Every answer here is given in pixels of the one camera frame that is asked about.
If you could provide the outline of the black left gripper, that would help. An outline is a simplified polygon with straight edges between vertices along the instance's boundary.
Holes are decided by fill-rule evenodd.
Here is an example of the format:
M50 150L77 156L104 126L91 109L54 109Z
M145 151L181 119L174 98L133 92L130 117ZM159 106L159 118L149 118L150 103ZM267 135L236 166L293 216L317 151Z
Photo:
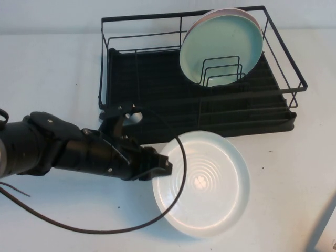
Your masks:
M81 130L88 143L87 171L122 179L150 181L158 175L171 175L172 163L152 147L141 147L133 139L109 138L100 131Z

